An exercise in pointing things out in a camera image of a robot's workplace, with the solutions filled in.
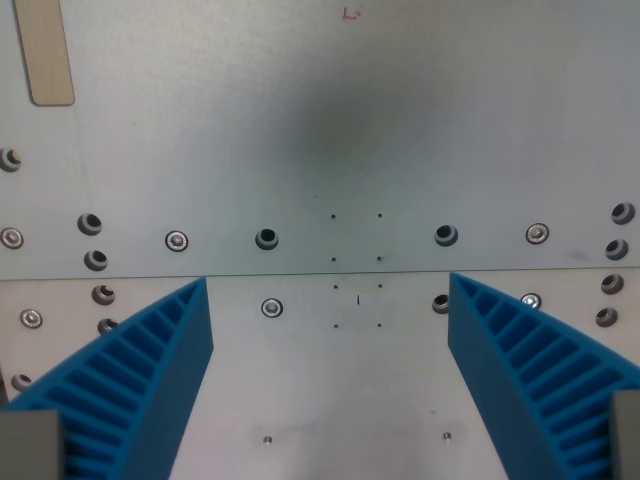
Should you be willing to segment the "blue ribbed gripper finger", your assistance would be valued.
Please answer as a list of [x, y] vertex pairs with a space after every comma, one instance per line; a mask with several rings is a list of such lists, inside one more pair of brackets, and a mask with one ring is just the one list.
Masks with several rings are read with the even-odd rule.
[[167, 479], [213, 350], [200, 278], [79, 349], [7, 409], [59, 415], [66, 479]]
[[612, 478], [611, 397], [638, 387], [638, 366], [456, 273], [448, 347], [508, 478]]

